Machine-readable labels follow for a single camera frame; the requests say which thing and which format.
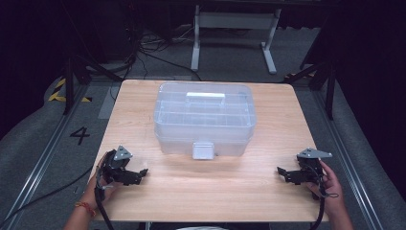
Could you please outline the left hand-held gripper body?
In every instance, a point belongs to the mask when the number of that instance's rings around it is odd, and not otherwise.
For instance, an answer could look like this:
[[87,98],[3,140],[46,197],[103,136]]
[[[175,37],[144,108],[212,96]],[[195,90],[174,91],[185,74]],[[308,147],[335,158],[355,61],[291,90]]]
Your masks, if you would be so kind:
[[132,154],[123,146],[109,151],[101,163],[101,176],[107,184],[120,182],[130,184],[129,171],[125,169]]

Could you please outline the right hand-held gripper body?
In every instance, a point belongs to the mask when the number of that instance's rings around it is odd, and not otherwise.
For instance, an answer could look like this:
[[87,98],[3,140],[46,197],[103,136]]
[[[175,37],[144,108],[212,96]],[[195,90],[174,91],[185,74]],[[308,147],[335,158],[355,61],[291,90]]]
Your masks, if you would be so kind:
[[307,148],[297,154],[297,160],[301,169],[299,170],[300,181],[297,185],[303,182],[312,182],[318,186],[321,197],[326,197],[326,189],[323,182],[323,169],[320,163],[322,158],[329,158],[332,154],[317,149]]

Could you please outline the person's right hand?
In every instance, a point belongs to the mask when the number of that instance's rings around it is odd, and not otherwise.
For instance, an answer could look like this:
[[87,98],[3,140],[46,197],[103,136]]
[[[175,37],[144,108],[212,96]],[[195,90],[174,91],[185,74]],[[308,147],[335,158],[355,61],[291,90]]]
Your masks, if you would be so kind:
[[322,160],[319,161],[325,172],[323,182],[328,197],[325,200],[325,212],[330,220],[337,219],[346,211],[342,186],[335,172]]

